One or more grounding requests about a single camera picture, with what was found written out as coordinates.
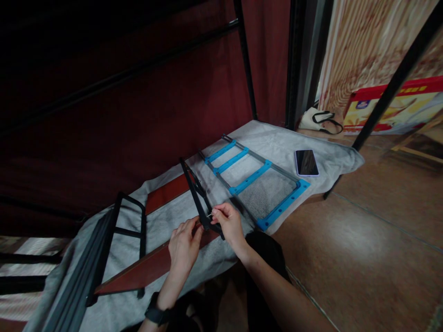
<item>wooden board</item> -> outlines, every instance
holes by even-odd
[[[148,199],[146,201],[146,215],[161,208],[163,205],[169,203],[181,194],[186,193],[188,190],[189,186],[184,174],[154,190],[148,194]]]
[[[200,248],[209,244],[220,235],[212,230],[204,231]],[[108,294],[144,288],[160,278],[171,267],[168,250],[169,241],[147,254],[96,288],[94,294]]]

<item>wrist strap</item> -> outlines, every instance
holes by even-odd
[[[155,292],[152,294],[151,302],[149,303],[148,309],[144,313],[145,317],[149,319],[151,322],[156,323],[158,326],[161,326],[165,323],[168,323],[172,316],[172,310],[160,310],[156,307],[157,299],[159,292]]]

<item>dark red curtain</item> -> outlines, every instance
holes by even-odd
[[[243,1],[258,118],[280,126],[289,6],[289,0]],[[232,1],[209,1],[3,82],[0,121],[7,123],[234,17]],[[176,165],[180,156],[195,154],[250,120],[234,32],[3,138],[0,194],[90,215],[112,204],[118,191],[134,191]],[[72,221],[60,219],[55,227],[53,217],[5,205],[0,216],[3,235],[31,224],[41,225],[48,236],[77,229]]]

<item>black metal frame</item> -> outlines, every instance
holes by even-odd
[[[19,208],[24,208],[27,210],[32,210],[32,211],[50,214],[50,215],[65,218],[65,219],[72,219],[72,220],[78,220],[78,221],[82,221],[86,217],[85,215],[74,214],[71,212],[62,211],[62,210],[54,209],[52,207],[50,208],[50,207],[46,207],[46,206],[42,206],[42,205],[38,205],[38,204],[34,204],[34,203],[29,203],[29,202],[25,202],[25,201],[22,201],[22,200],[13,198],[13,197],[3,196],[3,195],[0,195],[0,204],[13,205],[13,206],[16,206]]]
[[[116,227],[122,200],[136,204],[141,209],[140,232]],[[145,207],[134,198],[120,192],[114,206],[97,222],[92,235],[72,273],[68,284],[58,301],[44,331],[78,331],[86,307],[97,302],[95,289],[102,283],[114,233],[140,239],[141,259],[146,255],[146,215]],[[144,296],[144,288],[137,291],[137,297]]]
[[[205,230],[211,229],[211,230],[217,232],[218,234],[220,234],[220,237],[224,240],[225,237],[223,235],[222,227],[220,226],[220,224],[212,225],[211,224],[212,219],[210,219],[208,217],[208,215],[212,211],[212,207],[208,201],[208,197],[206,195],[206,192],[204,191],[202,185],[200,184],[200,181],[198,180],[197,176],[194,174],[192,169],[185,163],[183,158],[180,158],[180,164],[183,169],[183,173],[185,174],[186,180],[188,182],[189,190],[191,191],[195,206],[197,207],[198,215],[200,216],[200,223],[203,225],[203,228]],[[193,182],[191,180],[189,173],[192,175],[195,182]],[[207,212],[204,211],[203,206],[200,202],[200,199],[197,196],[197,193],[203,198],[203,200],[206,204],[206,207],[207,207]]]
[[[413,41],[411,47],[406,53],[405,57],[401,61],[394,75],[392,76],[386,90],[383,92],[378,103],[375,105],[374,110],[363,126],[361,132],[355,139],[352,147],[357,151],[360,151],[361,147],[365,143],[366,139],[374,130],[375,126],[383,116],[386,109],[391,104],[392,100],[397,95],[398,91],[407,80],[409,74],[417,65],[422,55],[426,52],[428,47],[432,44],[433,40],[437,36],[437,33],[441,29],[443,24],[443,0],[439,0],[434,10],[429,15],[425,24],[421,28],[417,37]],[[324,199],[327,199],[334,187],[340,181],[341,176],[337,179],[331,189],[329,189],[324,195]]]
[[[0,295],[42,291],[45,280],[46,276],[1,277]]]
[[[219,39],[229,33],[236,30],[239,31],[240,46],[243,56],[243,62],[245,65],[246,81],[248,85],[249,98],[251,103],[252,117],[257,119],[257,109],[255,104],[254,88],[252,84],[251,64],[249,62],[249,52],[246,40],[245,22],[243,18],[243,10],[241,0],[233,0],[236,13],[236,19],[228,24],[198,36],[197,38],[185,43],[182,46],[176,47],[170,51],[160,54],[153,59],[143,61],[132,68],[121,71],[117,74],[111,75],[101,81],[95,82],[83,89],[80,89],[74,93],[71,93],[65,97],[59,98],[49,104],[38,107],[34,111],[25,114],[18,118],[11,124],[6,124],[0,127],[0,138],[5,137],[18,129],[22,129],[32,123],[42,120],[46,116],[73,106],[89,97],[97,95],[109,88],[112,88],[118,84],[128,81],[136,76],[150,70],[158,65],[162,65],[171,59],[174,59],[186,52],[196,49],[199,46]]]
[[[291,0],[285,128],[314,105],[328,40],[332,0]]]
[[[21,255],[0,253],[0,264],[59,264],[62,257],[60,255]]]

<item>black metal pole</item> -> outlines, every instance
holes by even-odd
[[[0,277],[0,295],[42,291],[45,280],[46,276]]]
[[[9,197],[9,196],[0,196],[0,204],[8,204],[8,205],[14,205],[20,208],[24,208],[27,210],[37,211],[41,213],[51,214],[57,217],[66,218],[66,219],[72,219],[72,220],[82,220],[85,216],[74,214],[62,210],[57,210],[50,207],[44,207],[38,204],[29,203],[25,201],[21,201],[19,199]]]
[[[37,264],[50,263],[59,264],[61,256],[45,256],[45,255],[20,255],[20,254],[3,254],[0,253],[0,264]]]
[[[290,130],[295,130],[296,118],[302,116],[302,114],[296,114],[296,105],[301,71],[302,41],[305,24],[305,15],[303,14],[305,9],[306,0],[291,0],[291,7],[289,9],[285,117],[285,128]]]
[[[245,65],[246,83],[248,84],[249,100],[251,102],[252,118],[258,120],[257,106],[255,104],[254,85],[252,83],[251,64],[249,62],[248,43],[246,41],[245,19],[243,17],[243,8],[241,0],[234,0],[235,15],[239,21],[239,36],[241,54],[243,55],[243,63]]]
[[[47,105],[39,107],[36,110],[32,111],[31,113],[25,114],[23,117],[20,117],[12,124],[7,124],[6,126],[0,127],[0,138],[5,137],[11,134],[12,132],[24,128],[36,121],[39,121],[50,114],[61,111],[70,106],[73,106],[89,97],[97,95],[109,88],[112,88],[118,84],[130,80],[155,66],[164,64],[169,60],[180,56],[181,54],[194,50],[201,45],[207,44],[231,32],[234,32],[238,28],[239,28],[239,20],[236,19],[218,29],[215,29],[206,34],[198,36],[197,38],[193,39],[192,41],[182,46],[173,48],[172,50],[164,54],[160,54],[151,60],[143,61],[132,68],[121,71],[115,75],[109,76],[101,81],[98,81],[94,84],[87,86],[86,88],[76,91],[70,95],[60,98]]]
[[[361,132],[354,141],[352,147],[359,151],[366,139],[374,130],[374,127],[379,122],[380,118],[383,116],[386,109],[391,104],[392,100],[397,95],[398,91],[403,86],[403,83],[408,78],[409,74],[415,68],[417,62],[420,60],[422,55],[426,52],[429,45],[432,43],[443,24],[443,0],[440,0],[435,6],[432,13],[426,20],[423,28],[421,28],[419,34],[413,41],[411,47],[406,53],[405,57],[401,61],[394,75],[392,76],[386,90],[383,92],[382,97],[375,105],[374,110],[363,126]],[[329,189],[323,198],[327,199],[334,187],[339,182],[341,176],[337,179],[331,189]]]

